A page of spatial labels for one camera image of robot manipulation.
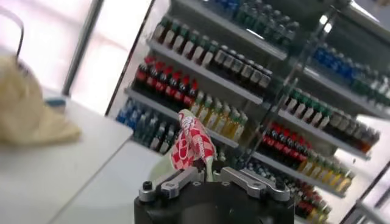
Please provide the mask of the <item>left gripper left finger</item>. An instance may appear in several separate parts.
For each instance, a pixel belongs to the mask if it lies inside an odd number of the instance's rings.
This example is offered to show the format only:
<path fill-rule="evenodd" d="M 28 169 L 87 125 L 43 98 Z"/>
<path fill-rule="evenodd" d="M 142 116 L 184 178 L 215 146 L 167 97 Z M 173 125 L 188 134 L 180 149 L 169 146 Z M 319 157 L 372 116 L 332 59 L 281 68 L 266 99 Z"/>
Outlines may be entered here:
<path fill-rule="evenodd" d="M 173 199 L 180 195 L 180 191 L 190 182 L 202 182 L 205 172 L 197 167 L 185 170 L 173 170 L 153 181 L 145 181 L 138 191 L 140 201 L 154 201 L 158 196 Z"/>

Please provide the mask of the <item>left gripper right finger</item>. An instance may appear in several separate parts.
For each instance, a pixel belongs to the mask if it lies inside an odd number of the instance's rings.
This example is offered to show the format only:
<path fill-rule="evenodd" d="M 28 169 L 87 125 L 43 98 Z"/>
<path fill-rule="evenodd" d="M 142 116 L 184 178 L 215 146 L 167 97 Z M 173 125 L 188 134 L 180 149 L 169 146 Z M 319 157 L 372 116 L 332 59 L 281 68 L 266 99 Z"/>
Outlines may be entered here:
<path fill-rule="evenodd" d="M 218 192 L 224 198 L 290 200 L 290 190 L 284 183 L 269 180 L 249 169 L 235 170 L 223 167 L 219 171 L 213 171 L 213 178 L 222 185 Z"/>

